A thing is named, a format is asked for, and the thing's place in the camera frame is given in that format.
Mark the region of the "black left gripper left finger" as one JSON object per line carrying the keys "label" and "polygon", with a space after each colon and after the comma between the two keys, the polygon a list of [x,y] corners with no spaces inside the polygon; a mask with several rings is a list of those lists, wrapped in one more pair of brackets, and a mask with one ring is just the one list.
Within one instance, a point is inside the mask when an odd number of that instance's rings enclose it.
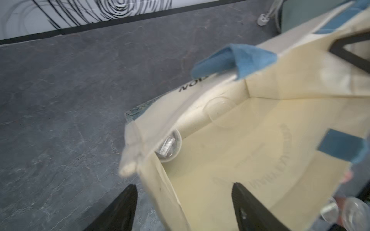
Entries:
{"label": "black left gripper left finger", "polygon": [[136,185],[128,185],[85,230],[131,231],[133,229],[137,200],[138,191]]}

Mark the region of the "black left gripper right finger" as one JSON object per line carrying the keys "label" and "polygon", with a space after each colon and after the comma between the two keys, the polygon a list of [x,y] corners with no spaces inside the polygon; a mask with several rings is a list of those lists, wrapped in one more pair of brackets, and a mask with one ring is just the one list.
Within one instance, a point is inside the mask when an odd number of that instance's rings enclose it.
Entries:
{"label": "black left gripper right finger", "polygon": [[241,183],[232,187],[232,202],[240,231],[287,231],[281,223]]}

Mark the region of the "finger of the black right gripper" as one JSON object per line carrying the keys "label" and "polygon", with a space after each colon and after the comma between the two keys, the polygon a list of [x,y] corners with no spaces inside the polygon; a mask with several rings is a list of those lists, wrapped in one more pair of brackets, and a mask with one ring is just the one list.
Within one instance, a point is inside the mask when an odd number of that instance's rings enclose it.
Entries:
{"label": "finger of the black right gripper", "polygon": [[352,45],[357,43],[370,41],[370,31],[364,30],[350,36],[336,39],[330,46],[329,52],[342,60],[350,63],[358,69],[370,73],[370,60],[355,54],[354,48],[351,49]]}

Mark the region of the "clear jar red band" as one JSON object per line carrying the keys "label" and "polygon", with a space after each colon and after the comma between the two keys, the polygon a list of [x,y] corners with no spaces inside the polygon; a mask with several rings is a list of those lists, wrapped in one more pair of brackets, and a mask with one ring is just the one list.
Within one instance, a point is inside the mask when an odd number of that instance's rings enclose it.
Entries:
{"label": "clear jar red band", "polygon": [[330,197],[327,204],[320,210],[320,219],[328,224],[335,224],[339,218],[339,213],[336,200]]}

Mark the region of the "clear empty-looking jar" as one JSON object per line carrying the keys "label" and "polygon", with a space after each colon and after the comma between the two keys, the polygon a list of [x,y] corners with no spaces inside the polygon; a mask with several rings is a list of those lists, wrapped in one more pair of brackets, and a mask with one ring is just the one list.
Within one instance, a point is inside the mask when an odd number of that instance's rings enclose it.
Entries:
{"label": "clear empty-looking jar", "polygon": [[182,137],[178,130],[174,130],[165,139],[165,141],[158,147],[155,154],[159,158],[161,163],[168,163],[174,160],[182,146]]}

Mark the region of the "cream canvas tote bag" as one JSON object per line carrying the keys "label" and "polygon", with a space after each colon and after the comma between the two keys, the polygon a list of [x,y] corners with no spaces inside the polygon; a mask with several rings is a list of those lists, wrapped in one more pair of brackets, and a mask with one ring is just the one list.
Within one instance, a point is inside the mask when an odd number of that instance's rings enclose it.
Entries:
{"label": "cream canvas tote bag", "polygon": [[[128,119],[119,174],[139,175],[167,230],[238,230],[236,182],[289,230],[308,230],[370,149],[370,75],[329,52],[369,29],[369,1],[350,1],[215,53]],[[161,163],[155,151],[174,130],[181,150]]]}

